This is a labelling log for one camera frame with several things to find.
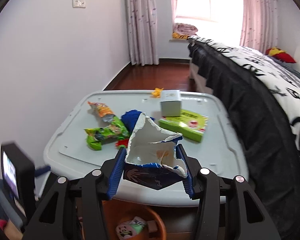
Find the green snack wrapper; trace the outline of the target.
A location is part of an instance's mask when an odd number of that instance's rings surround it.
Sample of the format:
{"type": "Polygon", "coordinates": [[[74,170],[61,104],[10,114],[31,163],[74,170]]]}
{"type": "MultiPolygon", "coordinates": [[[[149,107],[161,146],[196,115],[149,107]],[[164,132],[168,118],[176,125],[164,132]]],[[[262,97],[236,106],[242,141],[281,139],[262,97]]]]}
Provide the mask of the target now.
{"type": "Polygon", "coordinates": [[[86,128],[84,131],[87,134],[87,145],[95,151],[102,150],[102,143],[107,140],[124,140],[130,136],[128,129],[117,116],[106,127],[86,128]]]}

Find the yellow plastic clip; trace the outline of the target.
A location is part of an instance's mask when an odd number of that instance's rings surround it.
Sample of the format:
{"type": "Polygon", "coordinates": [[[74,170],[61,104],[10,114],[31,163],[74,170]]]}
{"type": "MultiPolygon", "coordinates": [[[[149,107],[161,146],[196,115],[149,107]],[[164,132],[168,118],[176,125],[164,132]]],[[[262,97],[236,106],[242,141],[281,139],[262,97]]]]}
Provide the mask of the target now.
{"type": "Polygon", "coordinates": [[[155,88],[152,92],[151,95],[153,98],[160,98],[161,97],[161,93],[164,89],[163,88],[155,88]]]}

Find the red yellow pillow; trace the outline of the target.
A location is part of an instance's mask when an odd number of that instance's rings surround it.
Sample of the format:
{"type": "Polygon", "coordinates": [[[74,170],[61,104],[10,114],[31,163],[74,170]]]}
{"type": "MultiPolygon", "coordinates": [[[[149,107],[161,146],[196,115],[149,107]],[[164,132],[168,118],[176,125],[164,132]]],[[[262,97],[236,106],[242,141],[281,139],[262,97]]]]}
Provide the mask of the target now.
{"type": "Polygon", "coordinates": [[[274,57],[275,59],[285,63],[296,63],[294,58],[290,56],[285,50],[277,47],[272,47],[266,50],[266,55],[274,57]]]}

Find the orange juice pouch wrapper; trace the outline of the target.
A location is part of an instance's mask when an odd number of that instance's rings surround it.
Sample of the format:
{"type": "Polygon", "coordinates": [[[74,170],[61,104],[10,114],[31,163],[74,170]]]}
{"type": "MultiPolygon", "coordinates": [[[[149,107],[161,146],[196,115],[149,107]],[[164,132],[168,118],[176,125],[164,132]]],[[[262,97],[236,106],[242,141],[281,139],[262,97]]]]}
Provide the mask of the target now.
{"type": "Polygon", "coordinates": [[[93,111],[95,111],[98,116],[104,121],[104,122],[112,122],[114,119],[115,114],[110,109],[108,105],[101,102],[90,102],[88,101],[88,105],[91,107],[93,111]]]}

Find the blue white milk carton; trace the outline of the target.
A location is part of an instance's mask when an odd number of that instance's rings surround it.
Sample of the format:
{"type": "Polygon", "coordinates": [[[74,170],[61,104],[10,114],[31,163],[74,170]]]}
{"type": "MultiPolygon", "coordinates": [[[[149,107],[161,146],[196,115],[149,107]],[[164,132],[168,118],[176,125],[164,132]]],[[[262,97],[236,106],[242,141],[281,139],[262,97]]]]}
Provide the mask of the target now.
{"type": "Polygon", "coordinates": [[[187,178],[187,167],[177,156],[181,133],[159,127],[148,119],[144,128],[131,134],[123,179],[154,190],[164,189],[187,178]]]}

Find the red green small toy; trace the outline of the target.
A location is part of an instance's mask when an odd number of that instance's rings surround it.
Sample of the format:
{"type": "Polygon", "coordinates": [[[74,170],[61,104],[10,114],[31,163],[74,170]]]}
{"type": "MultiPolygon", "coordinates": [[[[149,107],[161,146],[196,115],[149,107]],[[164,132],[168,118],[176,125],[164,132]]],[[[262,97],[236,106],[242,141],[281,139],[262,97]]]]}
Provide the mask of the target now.
{"type": "Polygon", "coordinates": [[[117,149],[120,149],[120,148],[127,148],[128,147],[128,142],[129,142],[129,139],[123,139],[123,140],[119,140],[115,143],[115,147],[117,149]]]}

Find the orange trash bin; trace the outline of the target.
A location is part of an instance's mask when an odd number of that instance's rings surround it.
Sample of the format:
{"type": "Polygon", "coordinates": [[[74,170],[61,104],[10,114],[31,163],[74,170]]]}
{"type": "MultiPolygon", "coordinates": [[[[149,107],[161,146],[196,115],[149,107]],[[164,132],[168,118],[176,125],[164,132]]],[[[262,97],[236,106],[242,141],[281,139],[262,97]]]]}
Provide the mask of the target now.
{"type": "Polygon", "coordinates": [[[103,202],[110,239],[166,239],[166,227],[150,207],[121,200],[103,202]]]}

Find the white wall switch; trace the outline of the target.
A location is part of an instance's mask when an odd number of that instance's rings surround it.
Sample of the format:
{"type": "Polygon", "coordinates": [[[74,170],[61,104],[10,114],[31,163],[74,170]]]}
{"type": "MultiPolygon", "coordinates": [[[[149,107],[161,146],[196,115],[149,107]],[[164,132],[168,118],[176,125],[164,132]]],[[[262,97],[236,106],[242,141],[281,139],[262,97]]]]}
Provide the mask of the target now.
{"type": "Polygon", "coordinates": [[[85,0],[72,0],[72,7],[73,8],[86,8],[86,1],[85,0]]]}

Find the green medicine box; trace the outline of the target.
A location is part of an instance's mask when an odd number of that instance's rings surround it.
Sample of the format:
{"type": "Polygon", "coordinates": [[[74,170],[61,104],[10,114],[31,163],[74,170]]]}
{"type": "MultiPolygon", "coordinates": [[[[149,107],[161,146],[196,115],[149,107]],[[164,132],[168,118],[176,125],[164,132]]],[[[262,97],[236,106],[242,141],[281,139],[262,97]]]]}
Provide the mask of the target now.
{"type": "Polygon", "coordinates": [[[158,123],[163,129],[181,133],[187,139],[201,142],[209,117],[182,109],[180,116],[163,116],[158,123]]]}

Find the white square box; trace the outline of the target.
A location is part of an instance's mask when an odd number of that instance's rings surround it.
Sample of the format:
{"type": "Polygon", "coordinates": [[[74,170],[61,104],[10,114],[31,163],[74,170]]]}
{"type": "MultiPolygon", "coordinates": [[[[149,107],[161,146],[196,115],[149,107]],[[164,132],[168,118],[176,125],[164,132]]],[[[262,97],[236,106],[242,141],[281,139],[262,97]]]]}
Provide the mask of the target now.
{"type": "Polygon", "coordinates": [[[163,90],[161,92],[160,108],[162,116],[180,116],[181,106],[180,90],[163,90]]]}

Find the right pink curtain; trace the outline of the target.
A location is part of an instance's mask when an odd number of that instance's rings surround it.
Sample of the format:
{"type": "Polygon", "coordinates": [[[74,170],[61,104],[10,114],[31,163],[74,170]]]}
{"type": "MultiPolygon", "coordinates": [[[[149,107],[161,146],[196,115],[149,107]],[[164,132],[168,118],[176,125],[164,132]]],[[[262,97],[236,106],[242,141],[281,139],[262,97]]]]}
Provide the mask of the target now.
{"type": "Polygon", "coordinates": [[[277,45],[277,0],[243,0],[240,45],[262,53],[277,45]]]}

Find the bed with black white blanket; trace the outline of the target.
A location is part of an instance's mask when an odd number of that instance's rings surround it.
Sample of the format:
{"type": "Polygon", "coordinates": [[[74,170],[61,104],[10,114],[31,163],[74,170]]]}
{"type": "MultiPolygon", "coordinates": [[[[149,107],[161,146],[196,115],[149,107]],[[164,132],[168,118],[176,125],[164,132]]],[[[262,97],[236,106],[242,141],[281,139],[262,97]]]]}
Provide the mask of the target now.
{"type": "Polygon", "coordinates": [[[300,239],[300,73],[252,48],[188,41],[242,142],[256,194],[281,238],[300,239]]]}

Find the blue cloth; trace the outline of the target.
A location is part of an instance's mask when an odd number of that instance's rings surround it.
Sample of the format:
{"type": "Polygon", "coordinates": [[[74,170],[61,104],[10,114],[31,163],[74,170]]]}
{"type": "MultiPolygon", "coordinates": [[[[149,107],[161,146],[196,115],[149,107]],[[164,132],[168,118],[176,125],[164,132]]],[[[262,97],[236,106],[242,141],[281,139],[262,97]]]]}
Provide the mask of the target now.
{"type": "Polygon", "coordinates": [[[133,109],[123,114],[120,118],[120,121],[127,132],[131,135],[132,133],[134,133],[134,131],[138,131],[144,128],[148,119],[154,121],[153,117],[149,117],[142,111],[133,109]]]}

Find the left pink curtain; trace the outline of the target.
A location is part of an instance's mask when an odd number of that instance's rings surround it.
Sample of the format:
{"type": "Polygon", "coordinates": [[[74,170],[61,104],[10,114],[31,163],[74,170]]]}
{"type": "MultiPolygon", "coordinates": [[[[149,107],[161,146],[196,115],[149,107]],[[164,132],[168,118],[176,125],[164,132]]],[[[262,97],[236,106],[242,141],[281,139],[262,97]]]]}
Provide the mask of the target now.
{"type": "Polygon", "coordinates": [[[155,0],[126,0],[129,55],[132,65],[158,65],[155,0]]]}

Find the pink green plastic bag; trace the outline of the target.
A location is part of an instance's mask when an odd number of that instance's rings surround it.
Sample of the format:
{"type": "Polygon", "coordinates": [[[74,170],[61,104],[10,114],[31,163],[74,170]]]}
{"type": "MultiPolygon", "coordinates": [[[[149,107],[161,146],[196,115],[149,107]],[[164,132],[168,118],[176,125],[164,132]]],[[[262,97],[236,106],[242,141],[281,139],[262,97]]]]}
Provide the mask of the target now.
{"type": "Polygon", "coordinates": [[[144,219],[135,216],[132,220],[119,224],[115,230],[119,239],[129,239],[140,234],[146,225],[144,219]]]}

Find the pink curtain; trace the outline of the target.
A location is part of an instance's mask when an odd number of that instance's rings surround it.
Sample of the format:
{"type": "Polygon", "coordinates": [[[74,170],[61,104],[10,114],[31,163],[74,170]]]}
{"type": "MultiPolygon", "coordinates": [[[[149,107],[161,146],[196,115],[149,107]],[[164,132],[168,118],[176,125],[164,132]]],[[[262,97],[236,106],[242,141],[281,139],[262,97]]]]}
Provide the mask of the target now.
{"type": "Polygon", "coordinates": [[[158,65],[155,0],[126,0],[129,55],[132,65],[158,65]]]}
{"type": "Polygon", "coordinates": [[[243,0],[240,45],[262,53],[277,45],[277,0],[243,0]]]}

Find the folded pink blanket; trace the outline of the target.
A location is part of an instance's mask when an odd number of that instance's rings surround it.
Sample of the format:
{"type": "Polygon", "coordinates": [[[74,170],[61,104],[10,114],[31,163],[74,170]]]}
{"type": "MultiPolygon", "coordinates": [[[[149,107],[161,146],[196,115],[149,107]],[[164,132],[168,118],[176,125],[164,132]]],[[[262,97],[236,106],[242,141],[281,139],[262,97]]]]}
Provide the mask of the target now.
{"type": "Polygon", "coordinates": [[[191,24],[175,23],[173,25],[172,38],[178,40],[186,40],[189,36],[196,35],[198,29],[191,24]]]}

